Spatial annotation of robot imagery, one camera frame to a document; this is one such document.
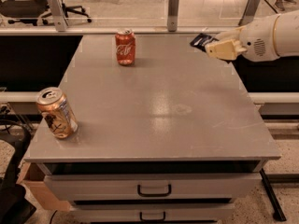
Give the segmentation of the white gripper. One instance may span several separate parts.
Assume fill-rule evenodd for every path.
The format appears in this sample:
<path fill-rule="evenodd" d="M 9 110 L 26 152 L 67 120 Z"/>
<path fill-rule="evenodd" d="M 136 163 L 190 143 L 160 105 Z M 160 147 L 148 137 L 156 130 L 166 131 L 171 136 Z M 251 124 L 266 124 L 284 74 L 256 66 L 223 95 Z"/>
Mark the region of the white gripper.
<path fill-rule="evenodd" d="M 205 45 L 209 57 L 234 61 L 240 54 L 252 62 L 268 62 L 278 58 L 274 45 L 278 15 L 268 16 L 215 35 L 220 40 Z"/>

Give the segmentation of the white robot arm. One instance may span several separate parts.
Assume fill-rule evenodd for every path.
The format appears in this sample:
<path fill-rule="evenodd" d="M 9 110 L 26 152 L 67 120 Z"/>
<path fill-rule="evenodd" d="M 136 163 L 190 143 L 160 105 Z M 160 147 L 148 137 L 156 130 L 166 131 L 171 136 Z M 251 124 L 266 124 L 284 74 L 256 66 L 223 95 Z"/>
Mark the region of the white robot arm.
<path fill-rule="evenodd" d="M 299 55 L 299 11 L 267 16 L 219 33 L 205 45 L 209 57 L 234 61 L 270 62 Z"/>

